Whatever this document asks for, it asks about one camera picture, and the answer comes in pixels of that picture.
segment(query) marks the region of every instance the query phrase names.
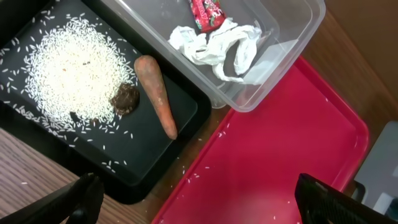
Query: wooden surface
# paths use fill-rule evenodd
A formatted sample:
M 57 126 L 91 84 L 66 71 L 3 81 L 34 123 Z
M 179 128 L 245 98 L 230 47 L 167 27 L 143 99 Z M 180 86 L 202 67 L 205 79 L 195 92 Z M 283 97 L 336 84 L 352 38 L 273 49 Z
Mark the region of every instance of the wooden surface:
M 398 100 L 398 1 L 326 0 L 344 31 Z
M 365 120 L 375 142 L 384 125 L 398 118 L 398 104 L 330 12 L 303 56 Z M 217 128 L 228 108 L 213 110 L 204 125 L 148 197 L 121 205 L 105 197 L 98 223 L 150 223 Z M 0 217 L 59 189 L 77 177 L 20 140 L 0 131 Z

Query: black tray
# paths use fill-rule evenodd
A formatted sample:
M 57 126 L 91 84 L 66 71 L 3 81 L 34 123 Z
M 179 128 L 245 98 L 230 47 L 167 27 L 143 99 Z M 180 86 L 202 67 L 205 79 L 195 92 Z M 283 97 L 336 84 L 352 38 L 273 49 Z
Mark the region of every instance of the black tray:
M 116 119 L 116 126 L 119 125 L 119 129 L 117 131 L 113 129 L 115 134 L 105 134 L 103 130 L 98 129 L 100 124 L 97 123 L 95 127 L 90 126 L 91 131 L 87 134 L 82 134 L 81 128 L 77 128 L 75 133 L 66 133 L 67 140 L 65 140 L 48 133 L 41 124 L 25 119 L 11 108 L 13 104 L 17 104 L 16 108 L 24 105 L 25 110 L 33 112 L 36 117 L 40 116 L 35 108 L 34 101 L 25 93 L 20 93 L 27 74 L 22 72 L 17 76 L 9 72 L 0 74 L 0 84 L 4 87 L 6 87 L 8 77 L 12 77 L 15 80 L 13 84 L 21 88 L 11 90 L 10 93 L 7 93 L 7 88 L 0 91 L 0 100 L 11 102 L 8 105 L 0 104 L 0 126 L 3 129 L 76 175 L 82 175 L 86 172 L 96 173 L 104 181 L 106 193 L 119 202 L 135 203 L 141 201 L 209 117 L 211 105 L 207 96 L 176 68 L 171 66 L 166 59 L 160 56 L 155 49 L 100 0 L 84 2 L 78 0 L 47 1 L 44 2 L 44 4 L 47 4 L 44 8 L 38 3 L 39 1 L 3 0 L 3 2 L 0 1 L 0 14 L 7 10 L 2 7 L 5 2 L 15 2 L 15 4 L 20 4 L 24 8 L 10 7 L 14 12 L 8 12 L 8 14 L 14 15 L 13 19 L 17 20 L 16 24 L 19 20 L 20 24 L 27 23 L 27 25 L 19 29 L 20 31 L 16 34 L 20 45 L 13 46 L 11 42 L 6 44 L 5 47 L 10 48 L 10 51 L 6 52 L 4 56 L 4 63 L 0 65 L 0 72 L 5 68 L 16 70 L 23 66 L 23 58 L 27 54 L 25 46 L 32 42 L 30 37 L 34 37 L 36 42 L 39 42 L 39 29 L 44 31 L 45 28 L 48 30 L 50 27 L 65 25 L 67 22 L 66 14 L 71 14 L 74 17 L 85 13 L 84 18 L 91 23 L 102 23 L 102 26 L 96 28 L 97 31 L 103 34 L 107 32 L 113 40 L 126 39 L 127 42 L 115 42 L 121 50 L 126 49 L 125 57 L 127 61 L 132 62 L 131 64 L 140 54 L 149 54 L 156 58 L 164 73 L 170 106 L 179 130 L 176 141 L 171 141 L 164 133 L 140 83 L 138 83 L 141 92 L 140 105 L 132 114 L 123 116 L 120 121 L 119 118 Z M 39 22 L 41 19 L 45 20 L 44 15 L 40 12 L 49 9 L 52 11 L 51 16 L 55 16 L 55 19 L 46 21 L 47 25 L 44 26 Z M 24 16 L 17 16 L 21 12 L 25 13 Z M 35 24 L 31 22 L 33 15 L 35 15 Z M 11 28 L 0 27 L 0 30 L 4 29 L 7 30 L 10 37 L 15 36 Z M 21 46 L 19 53 L 16 50 L 18 46 Z M 130 133 L 133 133 L 133 139 L 130 138 Z M 74 144 L 76 148 L 68 147 L 69 144 Z M 116 173 L 111 172 L 110 169 L 101 164 L 102 162 L 108 163 L 108 161 L 112 161 L 112 169 Z

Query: clear plastic container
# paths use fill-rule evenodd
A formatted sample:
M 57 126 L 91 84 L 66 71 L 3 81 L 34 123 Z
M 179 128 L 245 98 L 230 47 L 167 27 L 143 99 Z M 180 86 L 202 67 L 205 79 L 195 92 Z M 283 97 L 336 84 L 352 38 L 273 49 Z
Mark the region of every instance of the clear plastic container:
M 259 26 L 263 36 L 251 68 L 240 77 L 258 85 L 222 82 L 210 66 L 194 65 L 167 42 L 177 26 L 196 28 L 189 0 L 102 0 L 117 12 L 173 66 L 201 88 L 215 108 L 230 105 L 236 111 L 253 110 L 294 63 L 325 16 L 323 0 L 220 0 L 234 22 Z M 224 71 L 236 74 L 236 46 L 227 53 Z

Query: wooden table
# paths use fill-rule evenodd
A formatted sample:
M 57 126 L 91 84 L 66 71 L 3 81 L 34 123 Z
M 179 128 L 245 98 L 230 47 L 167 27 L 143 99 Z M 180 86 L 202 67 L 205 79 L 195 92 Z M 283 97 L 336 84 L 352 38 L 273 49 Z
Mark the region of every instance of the wooden table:
M 303 56 L 365 120 L 372 144 L 384 125 L 398 118 L 398 103 L 330 12 L 327 12 Z M 180 159 L 174 162 L 143 202 L 121 205 L 105 196 L 98 223 L 150 223 L 173 191 L 172 186 L 181 179 L 182 171 L 190 166 L 228 110 L 212 111 L 197 138 L 191 140 Z M 68 170 L 2 130 L 0 148 L 0 217 L 77 179 Z

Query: red tray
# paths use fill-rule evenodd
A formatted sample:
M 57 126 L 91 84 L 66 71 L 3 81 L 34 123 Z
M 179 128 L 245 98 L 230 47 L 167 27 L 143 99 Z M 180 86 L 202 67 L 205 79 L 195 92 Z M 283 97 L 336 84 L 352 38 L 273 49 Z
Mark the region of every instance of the red tray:
M 227 114 L 152 223 L 301 223 L 299 173 L 342 191 L 368 139 L 358 115 L 300 58 L 254 111 Z

